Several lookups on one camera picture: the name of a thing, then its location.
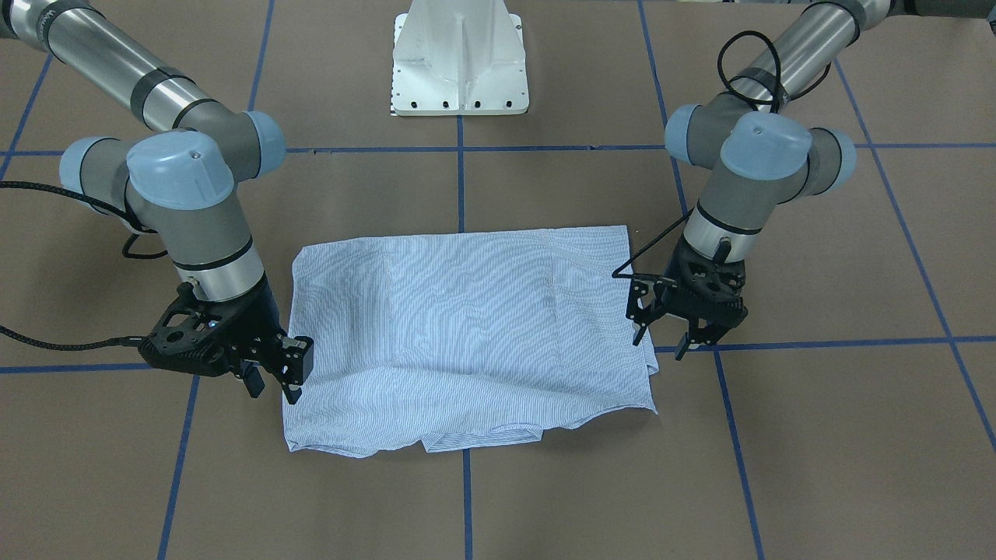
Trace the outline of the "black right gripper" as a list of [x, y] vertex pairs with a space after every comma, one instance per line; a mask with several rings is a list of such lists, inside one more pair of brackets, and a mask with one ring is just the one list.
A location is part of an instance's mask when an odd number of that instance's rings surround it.
[[233, 373], [252, 398], [265, 389], [259, 369], [266, 369], [281, 383], [286, 403], [295, 405], [313, 369], [314, 340], [288, 336], [267, 277], [225, 302], [200, 300], [184, 282], [139, 354], [165, 371], [209, 378]]

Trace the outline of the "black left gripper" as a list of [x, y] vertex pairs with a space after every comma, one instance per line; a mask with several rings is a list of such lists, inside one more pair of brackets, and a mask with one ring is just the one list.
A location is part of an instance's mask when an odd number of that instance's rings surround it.
[[627, 273], [626, 318], [633, 322], [633, 346], [640, 346], [647, 330], [665, 316], [686, 320], [688, 327], [675, 346], [675, 361], [700, 345], [714, 346], [747, 318], [744, 303], [745, 265], [725, 261], [732, 241], [722, 237], [710, 257], [697, 253], [682, 240], [663, 275]]

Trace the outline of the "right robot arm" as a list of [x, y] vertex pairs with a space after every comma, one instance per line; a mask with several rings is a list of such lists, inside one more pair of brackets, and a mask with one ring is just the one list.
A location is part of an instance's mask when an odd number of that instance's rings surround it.
[[280, 322], [264, 265], [237, 196], [238, 184], [277, 170], [287, 143], [262, 111], [228, 110], [188, 75], [163, 63], [86, 1], [4, 1], [2, 36], [74, 68], [152, 132], [137, 142], [80, 139], [65, 149], [60, 185], [4, 181], [75, 199], [117, 216], [134, 236], [157, 235], [179, 276], [177, 298], [148, 334], [60, 345], [62, 352], [134, 347], [163, 371], [241, 380], [250, 397], [270, 372], [295, 404], [313, 368], [314, 342]]

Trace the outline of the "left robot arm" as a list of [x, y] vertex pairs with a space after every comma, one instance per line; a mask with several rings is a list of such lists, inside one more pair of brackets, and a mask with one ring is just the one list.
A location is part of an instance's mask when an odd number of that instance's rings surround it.
[[630, 281], [626, 318], [640, 344], [653, 322], [687, 323], [675, 350], [713, 346], [748, 315], [742, 290], [746, 259], [778, 205], [840, 187], [856, 169], [857, 150], [842, 131], [807, 128], [784, 110], [808, 95], [836, 56], [889, 14], [887, 1], [815, 1], [777, 39], [755, 37], [762, 54], [736, 75], [722, 63], [724, 89], [707, 105], [685, 105], [665, 125], [671, 157], [709, 171], [694, 207], [672, 224], [680, 230], [661, 275], [612, 276]]

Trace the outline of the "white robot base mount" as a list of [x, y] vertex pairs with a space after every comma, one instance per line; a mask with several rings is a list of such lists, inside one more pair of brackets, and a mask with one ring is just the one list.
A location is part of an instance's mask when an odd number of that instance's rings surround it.
[[395, 116], [529, 110], [523, 22], [503, 1], [414, 1], [395, 17], [392, 60]]

